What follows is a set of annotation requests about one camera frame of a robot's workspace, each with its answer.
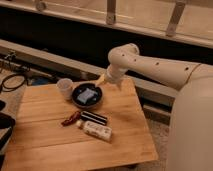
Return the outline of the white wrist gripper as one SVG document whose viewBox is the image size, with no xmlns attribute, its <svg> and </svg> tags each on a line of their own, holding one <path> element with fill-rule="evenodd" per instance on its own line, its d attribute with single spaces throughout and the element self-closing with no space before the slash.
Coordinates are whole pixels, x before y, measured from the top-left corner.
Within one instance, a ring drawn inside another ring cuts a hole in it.
<svg viewBox="0 0 213 171">
<path fill-rule="evenodd" d="M 111 84 L 119 84 L 124 76 L 124 70 L 113 65 L 109 65 L 106 69 L 105 74 L 101 75 L 98 80 L 96 80 L 95 86 L 98 87 L 105 81 Z"/>
</svg>

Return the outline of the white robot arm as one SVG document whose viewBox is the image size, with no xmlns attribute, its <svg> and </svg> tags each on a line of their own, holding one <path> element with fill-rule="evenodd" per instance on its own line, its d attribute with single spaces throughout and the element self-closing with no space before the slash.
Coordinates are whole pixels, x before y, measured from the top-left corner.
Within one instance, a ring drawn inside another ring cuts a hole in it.
<svg viewBox="0 0 213 171">
<path fill-rule="evenodd" d="M 118 84 L 134 71 L 178 91 L 165 171 L 213 171 L 213 65 L 145 57 L 133 43 L 111 49 L 108 60 L 99 85 Z"/>
</svg>

